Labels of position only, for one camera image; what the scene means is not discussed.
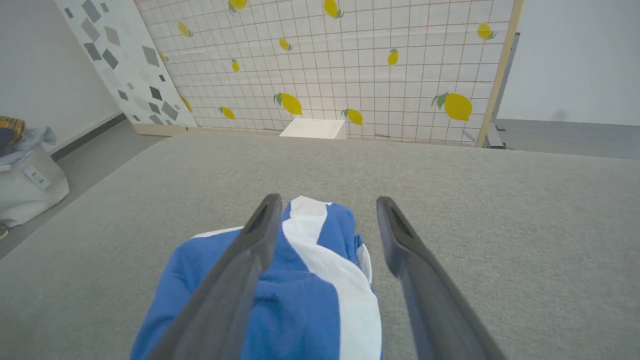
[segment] white label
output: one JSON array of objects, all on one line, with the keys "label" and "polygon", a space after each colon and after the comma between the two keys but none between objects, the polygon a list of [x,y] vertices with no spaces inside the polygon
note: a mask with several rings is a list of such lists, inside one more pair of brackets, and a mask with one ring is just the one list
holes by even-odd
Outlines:
[{"label": "white label", "polygon": [[30,178],[31,181],[33,181],[41,190],[45,190],[49,185],[51,185],[49,180],[47,180],[47,178],[44,177],[44,175],[42,175],[42,173],[33,165],[29,165],[22,171],[22,173],[26,177]]}]

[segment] gray floor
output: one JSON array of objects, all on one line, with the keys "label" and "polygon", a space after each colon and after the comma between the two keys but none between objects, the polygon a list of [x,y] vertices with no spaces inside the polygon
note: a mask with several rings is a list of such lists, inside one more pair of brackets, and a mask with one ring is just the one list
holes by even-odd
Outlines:
[{"label": "gray floor", "polygon": [[640,160],[640,126],[497,119],[508,149]]},{"label": "gray floor", "polygon": [[9,235],[0,240],[0,259],[93,185],[162,139],[165,137],[138,135],[128,121],[123,121],[60,159],[58,165],[67,175],[69,195],[40,216],[10,229]]}]

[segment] black baseboard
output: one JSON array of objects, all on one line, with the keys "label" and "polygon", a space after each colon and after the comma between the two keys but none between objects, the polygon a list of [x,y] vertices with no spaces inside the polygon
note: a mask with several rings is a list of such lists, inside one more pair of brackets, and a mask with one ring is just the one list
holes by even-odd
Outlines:
[{"label": "black baseboard", "polygon": [[53,161],[58,161],[62,158],[64,158],[65,156],[69,155],[72,151],[76,150],[77,148],[79,148],[80,146],[86,144],[87,142],[89,142],[91,139],[95,138],[96,136],[102,134],[103,132],[107,131],[108,129],[116,126],[118,123],[126,120],[127,117],[124,116],[124,114],[120,114],[118,116],[116,116],[115,118],[105,122],[104,124],[100,125],[99,127],[96,127],[95,129],[89,131],[88,133],[86,133],[83,136],[80,136],[78,139],[76,139],[73,142],[70,142],[67,146],[62,147],[60,150],[54,152],[53,154],[51,154],[51,158],[53,159]]}]

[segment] lemon print backdrop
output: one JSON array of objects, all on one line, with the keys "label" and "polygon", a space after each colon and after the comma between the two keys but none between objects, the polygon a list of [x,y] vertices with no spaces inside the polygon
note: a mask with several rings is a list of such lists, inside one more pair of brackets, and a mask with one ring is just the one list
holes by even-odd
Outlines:
[{"label": "lemon print backdrop", "polygon": [[199,126],[475,145],[513,0],[136,4]]}]

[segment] blue fabric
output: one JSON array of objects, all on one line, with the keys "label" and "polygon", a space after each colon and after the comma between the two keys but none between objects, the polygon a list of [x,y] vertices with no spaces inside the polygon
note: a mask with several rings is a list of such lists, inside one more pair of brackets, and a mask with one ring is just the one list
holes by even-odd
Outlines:
[{"label": "blue fabric", "polygon": [[[332,204],[317,244],[359,266],[357,250],[362,239],[355,235],[351,210]],[[287,206],[282,221],[289,219]],[[171,321],[189,300],[240,230],[192,238],[169,259],[156,297],[134,343],[131,359],[146,359]],[[330,282],[309,272],[282,232],[273,263],[256,287],[242,359],[338,359],[340,313],[338,295]]]}]

